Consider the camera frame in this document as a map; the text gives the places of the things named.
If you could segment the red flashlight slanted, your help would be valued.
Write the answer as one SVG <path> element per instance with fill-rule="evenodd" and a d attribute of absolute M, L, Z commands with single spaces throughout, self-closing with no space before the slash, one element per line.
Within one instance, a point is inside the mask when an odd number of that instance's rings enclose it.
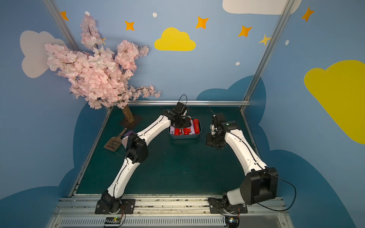
<path fill-rule="evenodd" d="M 194 132 L 195 132 L 196 135 L 198 135 L 201 132 L 199 120 L 198 119 L 194 119 L 193 120 L 193 125 L 194 125 Z"/>

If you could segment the blue-grey plastic storage box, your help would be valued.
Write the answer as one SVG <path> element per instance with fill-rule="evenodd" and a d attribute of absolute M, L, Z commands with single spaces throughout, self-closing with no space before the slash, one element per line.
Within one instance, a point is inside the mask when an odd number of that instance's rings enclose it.
<path fill-rule="evenodd" d="M 201 122 L 198 118 L 190 118 L 191 126 L 189 128 L 169 127 L 169 135 L 172 139 L 194 139 L 198 138 L 202 133 Z"/>

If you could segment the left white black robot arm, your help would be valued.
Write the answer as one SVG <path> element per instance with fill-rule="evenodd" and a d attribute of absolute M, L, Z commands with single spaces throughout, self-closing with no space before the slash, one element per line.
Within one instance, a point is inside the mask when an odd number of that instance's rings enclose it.
<path fill-rule="evenodd" d="M 97 202 L 96 214 L 118 214 L 123 209 L 121 198 L 134 171 L 147 159 L 147 146 L 172 125 L 177 128 L 191 127 L 190 118 L 186 114 L 187 106 L 178 102 L 173 109 L 164 110 L 163 114 L 144 130 L 125 137 L 127 142 L 123 165 L 112 184 L 102 193 L 101 199 Z"/>

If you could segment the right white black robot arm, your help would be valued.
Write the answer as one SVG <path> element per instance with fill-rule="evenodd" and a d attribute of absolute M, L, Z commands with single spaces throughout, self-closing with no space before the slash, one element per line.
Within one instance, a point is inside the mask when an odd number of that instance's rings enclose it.
<path fill-rule="evenodd" d="M 207 146 L 223 149 L 229 145 L 245 174 L 238 188 L 224 193 L 220 199 L 208 199 L 211 213 L 239 215 L 247 213 L 249 205 L 261 205 L 276 198 L 278 181 L 281 180 L 277 170 L 268 167 L 255 153 L 238 124 L 226 121 L 224 115 L 218 113 L 213 114 L 210 129 L 206 137 Z"/>

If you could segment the brown slotted litter scoop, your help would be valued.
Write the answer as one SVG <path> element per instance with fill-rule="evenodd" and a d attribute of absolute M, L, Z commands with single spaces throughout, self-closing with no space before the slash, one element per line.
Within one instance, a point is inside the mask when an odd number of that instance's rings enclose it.
<path fill-rule="evenodd" d="M 118 136 L 110 138 L 110 140 L 104 145 L 104 148 L 115 152 L 122 145 L 122 139 L 124 138 L 124 133 L 127 130 L 128 128 L 124 128 Z"/>

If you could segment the pink cherry blossom tree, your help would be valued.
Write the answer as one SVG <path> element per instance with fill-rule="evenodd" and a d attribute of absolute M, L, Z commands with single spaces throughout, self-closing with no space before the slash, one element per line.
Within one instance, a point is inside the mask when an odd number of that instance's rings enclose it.
<path fill-rule="evenodd" d="M 92 16 L 86 14 L 80 27 L 81 43 L 91 53 L 71 50 L 65 45 L 47 43 L 44 46 L 49 69 L 68 79 L 70 93 L 83 97 L 93 109 L 113 106 L 126 109 L 130 101 L 161 95 L 153 85 L 134 87 L 129 84 L 137 69 L 136 60 L 149 52 L 147 45 L 123 40 L 113 52 L 105 47 Z"/>

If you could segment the right control circuit board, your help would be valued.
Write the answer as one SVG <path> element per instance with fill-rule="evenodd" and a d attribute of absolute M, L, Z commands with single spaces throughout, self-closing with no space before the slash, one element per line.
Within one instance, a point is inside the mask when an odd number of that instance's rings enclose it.
<path fill-rule="evenodd" d="M 225 228 L 238 228 L 240 220 L 238 217 L 226 216 L 224 217 Z"/>

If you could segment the control circuit board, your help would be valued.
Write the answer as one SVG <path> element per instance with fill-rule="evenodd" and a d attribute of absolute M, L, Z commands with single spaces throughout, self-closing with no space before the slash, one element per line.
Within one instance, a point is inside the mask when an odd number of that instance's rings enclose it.
<path fill-rule="evenodd" d="M 122 217 L 106 217 L 104 220 L 104 228 L 119 228 L 122 225 Z"/>
<path fill-rule="evenodd" d="M 225 228 L 238 228 L 240 220 L 238 217 L 226 216 L 224 217 Z"/>

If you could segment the left control circuit board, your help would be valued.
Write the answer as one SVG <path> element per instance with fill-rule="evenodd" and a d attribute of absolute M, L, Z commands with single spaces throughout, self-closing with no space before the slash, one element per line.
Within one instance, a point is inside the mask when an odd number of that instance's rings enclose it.
<path fill-rule="evenodd" d="M 122 217 L 106 217 L 104 220 L 104 228 L 119 228 L 122 225 Z"/>

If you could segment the horizontal aluminium frame rail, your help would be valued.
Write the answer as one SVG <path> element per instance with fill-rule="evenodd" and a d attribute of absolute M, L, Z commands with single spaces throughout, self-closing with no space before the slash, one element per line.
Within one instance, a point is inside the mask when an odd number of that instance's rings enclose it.
<path fill-rule="evenodd" d="M 226 101 L 226 100 L 216 100 L 216 101 L 205 101 L 205 100 L 188 100 L 182 103 L 187 106 L 248 106 L 250 101 Z M 178 103 L 177 100 L 136 100 L 130 101 L 130 106 L 174 106 Z"/>

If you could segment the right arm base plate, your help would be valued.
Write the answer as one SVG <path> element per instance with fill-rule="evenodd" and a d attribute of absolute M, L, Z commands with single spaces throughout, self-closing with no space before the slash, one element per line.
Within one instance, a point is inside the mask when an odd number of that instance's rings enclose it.
<path fill-rule="evenodd" d="M 211 214 L 247 214 L 248 209 L 246 204 L 235 204 L 229 203 L 226 197 L 223 198 L 208 198 L 209 208 Z"/>

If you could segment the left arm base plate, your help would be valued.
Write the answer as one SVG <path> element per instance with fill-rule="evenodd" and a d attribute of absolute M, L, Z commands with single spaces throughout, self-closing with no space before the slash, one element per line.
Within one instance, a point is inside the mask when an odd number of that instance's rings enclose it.
<path fill-rule="evenodd" d="M 117 199 L 111 202 L 106 202 L 105 199 L 100 199 L 97 202 L 95 214 L 99 215 L 122 215 L 133 214 L 135 209 L 135 199 Z"/>

